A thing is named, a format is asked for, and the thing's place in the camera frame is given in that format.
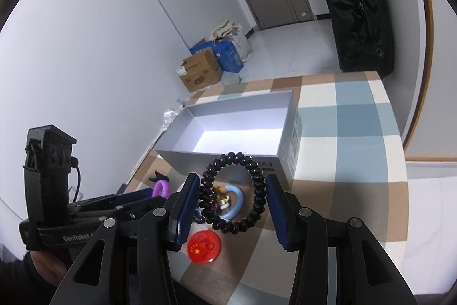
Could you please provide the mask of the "person's left hand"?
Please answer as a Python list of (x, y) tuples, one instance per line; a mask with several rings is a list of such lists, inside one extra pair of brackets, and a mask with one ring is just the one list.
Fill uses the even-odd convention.
[(67, 273), (67, 267), (50, 252), (31, 251), (30, 257), (36, 271), (53, 286), (58, 286)]

